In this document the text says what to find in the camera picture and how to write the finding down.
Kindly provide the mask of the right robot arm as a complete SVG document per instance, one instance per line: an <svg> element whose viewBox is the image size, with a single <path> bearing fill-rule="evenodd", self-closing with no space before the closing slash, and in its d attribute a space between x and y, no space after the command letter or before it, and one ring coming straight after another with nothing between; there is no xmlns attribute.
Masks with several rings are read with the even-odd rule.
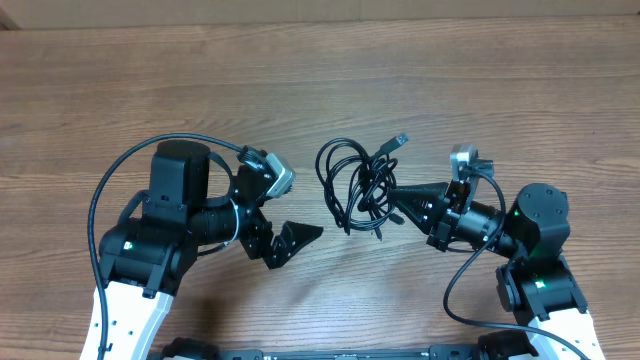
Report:
<svg viewBox="0 0 640 360"><path fill-rule="evenodd" d="M525 186L513 204L474 200L481 175L449 183L401 186L388 200L445 252L469 244L476 260L491 252L505 258L496 270L497 292L513 323L452 319L488 329L472 345L473 359L601 359L588 302L562 255L570 235L564 192L543 183Z"/></svg>

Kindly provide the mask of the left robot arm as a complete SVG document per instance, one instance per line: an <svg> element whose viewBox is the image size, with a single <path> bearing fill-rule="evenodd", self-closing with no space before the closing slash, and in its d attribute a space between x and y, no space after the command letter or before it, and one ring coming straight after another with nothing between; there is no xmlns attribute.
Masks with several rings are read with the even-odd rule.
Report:
<svg viewBox="0 0 640 360"><path fill-rule="evenodd" d="M148 188L114 227L95 238L99 198L117 168L154 145ZM84 359L147 359L184 275L200 257L240 243L270 269L319 238L319 226L286 221L280 233L261 211L288 193L296 174L274 153L192 133L163 134L122 154L90 202L87 236L96 288Z"/></svg>

